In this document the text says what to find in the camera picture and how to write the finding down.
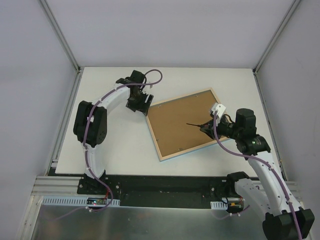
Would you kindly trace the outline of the red handled screwdriver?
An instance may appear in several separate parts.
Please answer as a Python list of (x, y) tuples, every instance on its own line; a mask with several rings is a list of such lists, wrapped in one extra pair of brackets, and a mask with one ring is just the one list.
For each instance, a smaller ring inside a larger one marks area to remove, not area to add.
[(208, 124), (207, 122), (204, 123), (204, 124), (193, 124), (193, 123), (186, 123), (187, 125), (190, 125), (190, 126), (195, 126), (195, 127), (198, 127), (200, 129), (210, 129), (210, 124)]

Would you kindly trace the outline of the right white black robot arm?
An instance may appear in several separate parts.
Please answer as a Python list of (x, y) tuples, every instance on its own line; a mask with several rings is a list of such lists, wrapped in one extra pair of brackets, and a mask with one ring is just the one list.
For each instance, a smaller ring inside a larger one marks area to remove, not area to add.
[(226, 107), (216, 103), (210, 110), (212, 120), (200, 130), (227, 153), (244, 158), (255, 171), (263, 187), (259, 190), (244, 172), (229, 174), (225, 192), (230, 197), (243, 197), (262, 222), (268, 240), (304, 240), (315, 216), (295, 198), (277, 169), (266, 139), (257, 134), (253, 110), (240, 108), (235, 121), (225, 113)]

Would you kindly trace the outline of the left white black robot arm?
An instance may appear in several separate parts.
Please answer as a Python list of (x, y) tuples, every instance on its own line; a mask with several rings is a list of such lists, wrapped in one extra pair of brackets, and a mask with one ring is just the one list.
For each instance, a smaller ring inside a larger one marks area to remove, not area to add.
[(91, 178), (88, 188), (99, 195), (105, 191), (106, 183), (101, 179), (105, 173), (102, 158), (99, 156), (99, 145), (106, 139), (108, 132), (108, 115), (120, 104), (133, 112), (148, 115), (154, 96), (145, 89), (152, 87), (147, 82), (147, 74), (133, 70), (131, 75), (120, 78), (112, 89), (95, 101), (81, 101), (75, 116), (73, 134), (80, 142), (84, 159), (86, 177)]

